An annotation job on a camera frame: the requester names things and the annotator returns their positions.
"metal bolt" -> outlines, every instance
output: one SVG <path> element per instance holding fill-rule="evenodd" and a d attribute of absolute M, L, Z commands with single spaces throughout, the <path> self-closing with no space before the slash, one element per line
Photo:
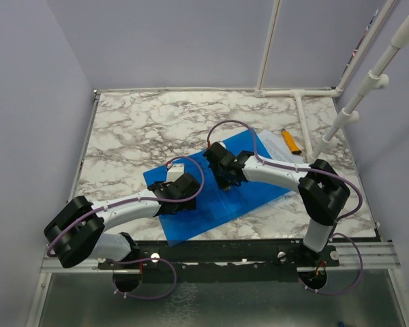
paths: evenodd
<path fill-rule="evenodd" d="M 280 260 L 280 262 L 285 262 L 286 261 L 286 253 L 284 253 L 283 251 L 280 251 L 277 254 L 277 258 Z"/>
<path fill-rule="evenodd" d="M 336 252 L 336 251 L 330 252 L 330 258 L 332 258 L 332 260 L 338 260 L 339 259 L 338 252 Z"/>

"white wall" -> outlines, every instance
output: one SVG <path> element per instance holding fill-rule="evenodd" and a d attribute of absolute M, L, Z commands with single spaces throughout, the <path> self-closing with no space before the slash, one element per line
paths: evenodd
<path fill-rule="evenodd" d="M 0 327 L 25 324 L 92 98 L 45 0 L 0 0 Z"/>
<path fill-rule="evenodd" d="M 384 0 L 282 0 L 267 87 L 335 86 Z M 97 89 L 255 87 L 273 0 L 48 0 Z"/>
<path fill-rule="evenodd" d="M 400 1 L 340 97 L 339 109 L 408 14 L 409 0 Z M 361 120 L 346 132 L 374 219 L 381 222 L 381 234 L 393 239 L 409 287 L 409 44 L 385 73 L 389 87 L 362 100 L 357 109 Z"/>
<path fill-rule="evenodd" d="M 264 87 L 336 87 L 385 0 L 282 0 Z"/>

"orange object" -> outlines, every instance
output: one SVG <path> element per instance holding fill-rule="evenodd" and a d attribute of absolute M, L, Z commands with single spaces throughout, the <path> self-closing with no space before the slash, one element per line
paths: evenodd
<path fill-rule="evenodd" d="M 282 129 L 282 136 L 284 137 L 286 145 L 288 145 L 289 150 L 293 155 L 299 155 L 301 153 L 301 150 L 298 148 L 298 146 L 295 144 L 294 139 L 292 138 L 291 134 L 289 134 L 286 129 Z"/>

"blue plastic sheet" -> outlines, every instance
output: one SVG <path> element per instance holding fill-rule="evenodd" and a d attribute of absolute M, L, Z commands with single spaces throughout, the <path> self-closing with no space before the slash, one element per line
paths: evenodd
<path fill-rule="evenodd" d="M 268 151 L 258 140 L 258 153 L 270 158 Z M 238 155 L 242 150 L 253 151 L 252 135 L 244 131 L 224 141 L 226 148 Z M 271 200 L 289 192 L 288 189 L 265 183 L 242 183 L 240 187 L 231 187 L 229 191 L 218 189 L 204 151 L 190 155 L 204 171 L 204 187 L 196 198 L 194 211 L 182 211 L 176 215 L 161 215 L 160 221 L 170 246 L 179 244 L 191 237 L 202 234 L 212 228 L 240 217 Z M 185 164 L 185 171 L 200 181 L 198 168 L 188 160 L 177 160 Z M 147 185 L 155 181 L 166 180 L 166 168 L 160 166 L 144 173 Z"/>

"marble tabletop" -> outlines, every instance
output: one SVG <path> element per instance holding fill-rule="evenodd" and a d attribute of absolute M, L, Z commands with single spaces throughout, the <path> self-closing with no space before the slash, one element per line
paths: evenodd
<path fill-rule="evenodd" d="M 313 140 L 336 116 L 330 97 L 305 97 L 303 106 Z M 286 128 L 304 150 L 295 101 L 290 97 L 257 98 L 238 91 L 158 91 L 102 93 L 93 122 L 77 194 L 91 200 L 128 196 L 146 187 L 142 173 L 176 155 L 191 155 L 206 146 L 209 129 L 224 119 L 237 119 L 257 132 L 279 135 Z M 227 124 L 213 138 L 223 140 L 244 129 Z M 342 132 L 338 147 L 321 155 L 341 176 L 360 185 Z M 352 192 L 344 211 L 357 205 Z M 194 237 L 197 240 L 249 238 L 302 238 L 309 217 L 301 197 L 290 192 L 256 210 Z M 342 219 L 337 232 L 352 237 L 375 236 L 374 222 L 364 203 L 361 210 Z M 109 230 L 128 232 L 136 240 L 165 240 L 157 217 L 132 221 Z"/>

